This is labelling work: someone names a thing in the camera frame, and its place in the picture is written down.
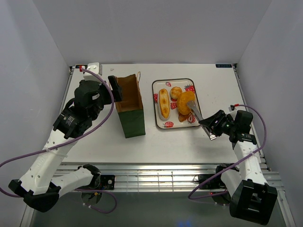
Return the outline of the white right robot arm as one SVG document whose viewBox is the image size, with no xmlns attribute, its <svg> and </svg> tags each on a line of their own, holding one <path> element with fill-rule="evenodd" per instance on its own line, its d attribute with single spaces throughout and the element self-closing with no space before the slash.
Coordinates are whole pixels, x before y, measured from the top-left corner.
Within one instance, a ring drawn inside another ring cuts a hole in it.
<svg viewBox="0 0 303 227">
<path fill-rule="evenodd" d="M 250 133 L 253 115 L 244 110 L 226 114 L 219 110 L 213 116 L 200 120 L 214 136 L 226 134 L 232 143 L 238 163 L 225 167 L 214 175 L 214 183 L 226 187 L 230 195 L 230 215 L 260 225 L 267 225 L 277 190 L 268 184 L 258 161 L 257 141 Z"/>
</svg>

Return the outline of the metal food tongs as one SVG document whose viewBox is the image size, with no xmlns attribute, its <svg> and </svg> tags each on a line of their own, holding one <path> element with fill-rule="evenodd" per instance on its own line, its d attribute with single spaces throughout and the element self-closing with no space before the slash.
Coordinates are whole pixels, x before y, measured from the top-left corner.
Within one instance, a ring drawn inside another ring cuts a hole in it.
<svg viewBox="0 0 303 227">
<path fill-rule="evenodd" d="M 191 109 L 192 113 L 196 116 L 198 121 L 203 120 L 202 114 L 199 108 L 196 106 L 195 101 L 187 102 L 187 106 Z"/>
</svg>

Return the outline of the green brown paper bag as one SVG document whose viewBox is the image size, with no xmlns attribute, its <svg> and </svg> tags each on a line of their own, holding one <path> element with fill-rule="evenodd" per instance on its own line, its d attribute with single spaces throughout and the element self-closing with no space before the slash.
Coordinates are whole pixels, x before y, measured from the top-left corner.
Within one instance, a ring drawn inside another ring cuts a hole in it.
<svg viewBox="0 0 303 227">
<path fill-rule="evenodd" d="M 116 110 L 125 138 L 145 135 L 145 120 L 139 79 L 135 74 L 117 78 L 122 89 L 122 101 L 116 102 Z"/>
</svg>

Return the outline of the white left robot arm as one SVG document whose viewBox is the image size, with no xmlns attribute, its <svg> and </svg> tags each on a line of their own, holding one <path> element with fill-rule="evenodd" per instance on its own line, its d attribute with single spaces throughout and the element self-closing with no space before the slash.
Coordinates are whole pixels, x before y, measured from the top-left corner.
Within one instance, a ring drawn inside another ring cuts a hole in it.
<svg viewBox="0 0 303 227">
<path fill-rule="evenodd" d="M 89 198 L 101 198 L 101 174 L 98 168 L 85 164 L 61 177 L 54 173 L 71 148 L 82 139 L 105 105 L 113 106 L 122 100 L 122 89 L 115 76 L 109 84 L 81 80 L 59 114 L 50 137 L 29 170 L 20 178 L 11 180 L 9 188 L 31 208 L 49 211 L 63 195 L 71 191 L 87 193 Z"/>
</svg>

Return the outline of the long sesame bread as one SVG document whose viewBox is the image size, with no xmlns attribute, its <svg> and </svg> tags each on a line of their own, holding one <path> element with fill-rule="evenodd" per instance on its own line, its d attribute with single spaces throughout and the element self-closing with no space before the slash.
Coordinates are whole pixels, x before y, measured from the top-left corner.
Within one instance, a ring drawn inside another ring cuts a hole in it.
<svg viewBox="0 0 303 227">
<path fill-rule="evenodd" d="M 158 93 L 159 115 L 162 120 L 167 120 L 170 116 L 170 102 L 167 89 L 161 89 Z"/>
</svg>

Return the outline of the small round bun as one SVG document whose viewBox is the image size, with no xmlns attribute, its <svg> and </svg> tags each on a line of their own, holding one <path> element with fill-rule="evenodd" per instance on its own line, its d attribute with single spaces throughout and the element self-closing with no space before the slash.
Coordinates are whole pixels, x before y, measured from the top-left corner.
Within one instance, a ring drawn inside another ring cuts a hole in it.
<svg viewBox="0 0 303 227">
<path fill-rule="evenodd" d="M 182 94 L 182 89 L 180 87 L 173 87 L 170 90 L 170 96 L 172 99 L 177 100 L 178 97 Z"/>
</svg>

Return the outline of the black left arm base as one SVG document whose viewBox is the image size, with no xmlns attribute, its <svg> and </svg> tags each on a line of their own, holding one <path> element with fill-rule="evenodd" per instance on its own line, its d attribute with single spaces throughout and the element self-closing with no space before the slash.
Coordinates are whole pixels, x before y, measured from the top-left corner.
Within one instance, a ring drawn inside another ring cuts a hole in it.
<svg viewBox="0 0 303 227">
<path fill-rule="evenodd" d="M 115 175 L 101 175 L 100 188 L 101 190 L 114 190 L 115 188 Z"/>
</svg>

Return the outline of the large orange crumb bread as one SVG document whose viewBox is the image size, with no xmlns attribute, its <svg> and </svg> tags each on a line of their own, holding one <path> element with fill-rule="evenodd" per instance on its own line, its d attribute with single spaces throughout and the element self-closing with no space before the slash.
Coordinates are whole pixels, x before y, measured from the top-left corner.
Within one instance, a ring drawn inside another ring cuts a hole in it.
<svg viewBox="0 0 303 227">
<path fill-rule="evenodd" d="M 190 113 L 190 108 L 187 106 L 187 102 L 195 100 L 195 93 L 192 91 L 186 91 L 181 93 L 177 99 L 178 112 L 182 115 Z"/>
</svg>

